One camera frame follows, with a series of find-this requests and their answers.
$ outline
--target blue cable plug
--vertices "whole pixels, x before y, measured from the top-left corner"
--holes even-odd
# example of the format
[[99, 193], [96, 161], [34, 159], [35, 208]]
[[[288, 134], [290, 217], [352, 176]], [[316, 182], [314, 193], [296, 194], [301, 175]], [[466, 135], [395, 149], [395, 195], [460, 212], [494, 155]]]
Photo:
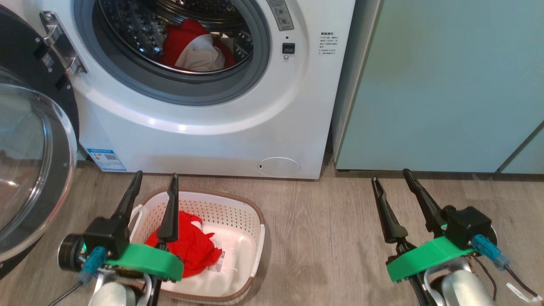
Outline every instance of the blue cable plug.
[[476, 252], [491, 259], [500, 271], [503, 271], [505, 267], [510, 264], [510, 259], [504, 256], [501, 250], [484, 235], [476, 235], [472, 238], [472, 248]]
[[108, 259], [108, 252], [104, 247], [96, 247], [92, 250], [89, 258], [87, 258], [81, 267], [81, 272], [77, 276], [77, 281], [80, 282], [82, 286], [88, 284], [96, 271], [104, 265], [106, 259]]

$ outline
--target green bracket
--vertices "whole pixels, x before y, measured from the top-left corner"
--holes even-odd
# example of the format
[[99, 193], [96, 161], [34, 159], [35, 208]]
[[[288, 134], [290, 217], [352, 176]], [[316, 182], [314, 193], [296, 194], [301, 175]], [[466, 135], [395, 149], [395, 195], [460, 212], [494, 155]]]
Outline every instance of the green bracket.
[[120, 259], [106, 260], [106, 265], [175, 281], [180, 281], [183, 274], [183, 263], [178, 257], [146, 244], [129, 244]]
[[461, 250], [446, 237], [439, 237], [399, 256], [387, 265], [387, 273], [392, 281], [399, 281], [472, 252], [473, 249]]

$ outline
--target metal hinge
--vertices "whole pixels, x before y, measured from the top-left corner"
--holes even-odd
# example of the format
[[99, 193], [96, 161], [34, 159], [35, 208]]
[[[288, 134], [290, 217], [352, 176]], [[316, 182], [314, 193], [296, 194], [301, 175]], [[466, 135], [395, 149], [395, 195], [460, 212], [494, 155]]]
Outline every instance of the metal hinge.
[[72, 76], [76, 72], [86, 73], [87, 69], [83, 66], [79, 55], [72, 46], [72, 43], [66, 35], [55, 12], [42, 11], [40, 13], [40, 19], [45, 32], [47, 33], [47, 36], [44, 37], [44, 42], [60, 58], [60, 61], [66, 70], [67, 77]]

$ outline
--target blue and white sticker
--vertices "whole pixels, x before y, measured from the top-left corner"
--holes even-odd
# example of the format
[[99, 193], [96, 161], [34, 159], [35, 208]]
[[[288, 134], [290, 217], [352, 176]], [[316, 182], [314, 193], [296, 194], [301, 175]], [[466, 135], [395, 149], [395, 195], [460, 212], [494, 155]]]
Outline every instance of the blue and white sticker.
[[87, 149], [87, 152], [102, 171], [126, 171], [113, 150]]

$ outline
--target white washing machine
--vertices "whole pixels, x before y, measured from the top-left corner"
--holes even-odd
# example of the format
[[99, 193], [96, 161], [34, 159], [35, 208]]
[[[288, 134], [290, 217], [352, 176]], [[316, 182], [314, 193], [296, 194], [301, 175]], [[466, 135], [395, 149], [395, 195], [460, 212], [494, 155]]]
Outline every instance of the white washing machine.
[[[297, 179], [320, 175], [354, 3], [0, 0], [68, 54], [73, 124], [102, 170]], [[158, 62], [164, 25], [187, 17], [234, 40], [236, 65]]]

